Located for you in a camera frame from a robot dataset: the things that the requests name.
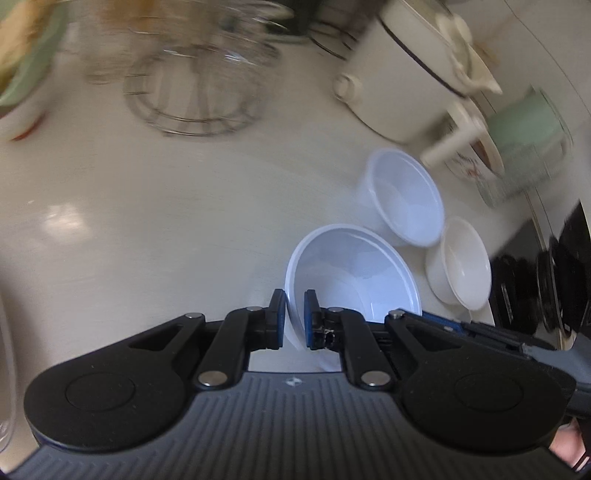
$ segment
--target wire dish rack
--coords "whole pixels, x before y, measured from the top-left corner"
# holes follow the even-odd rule
[[[166,18],[130,24],[137,59],[125,76],[125,100],[137,117],[165,134],[238,131],[261,118],[272,96],[281,53],[259,36],[267,20],[253,8],[217,8],[205,39],[186,32],[173,38]]]

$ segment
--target white pot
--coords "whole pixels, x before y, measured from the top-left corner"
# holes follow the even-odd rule
[[[433,24],[434,12],[418,12],[413,7],[419,4],[388,4],[381,14],[383,23],[376,20],[371,25],[334,83],[335,95],[362,122],[401,144],[436,126],[449,110],[462,109],[458,103],[464,96],[480,89],[501,91],[471,49],[476,74],[468,78],[462,73],[451,45]],[[448,159],[486,129],[479,118],[465,118],[453,135],[426,152],[428,163]]]

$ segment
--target green plate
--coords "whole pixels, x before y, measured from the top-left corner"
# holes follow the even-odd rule
[[[0,19],[6,17],[20,0],[2,0]],[[19,64],[15,76],[0,95],[0,106],[13,106],[24,100],[47,72],[68,25],[65,3],[55,6],[43,34]]]

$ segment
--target white countertop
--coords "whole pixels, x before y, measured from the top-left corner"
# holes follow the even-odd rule
[[[363,224],[365,160],[391,145],[331,93],[340,61],[285,46],[284,80],[265,118],[235,135],[164,137],[134,117],[121,84],[88,85],[58,58],[58,98],[41,128],[0,147],[0,290],[21,393],[40,371],[185,312],[222,319],[266,305],[298,242],[328,223]],[[496,251],[530,216],[524,200],[490,210],[447,168],[432,172],[448,215]],[[424,251],[399,249],[423,308],[453,316],[429,289]],[[290,345],[252,369],[316,369]],[[0,468],[35,448],[20,415]]]

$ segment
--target metal rivet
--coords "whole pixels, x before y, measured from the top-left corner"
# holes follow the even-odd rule
[[[392,378],[386,372],[381,370],[371,370],[361,375],[361,381],[370,387],[383,387],[390,382]]]
[[[398,320],[399,318],[402,318],[402,316],[404,315],[404,311],[403,310],[390,310],[388,312],[388,315],[390,315],[390,317],[393,320]]]
[[[206,387],[219,387],[228,381],[228,376],[219,370],[208,370],[200,374],[197,379]]]

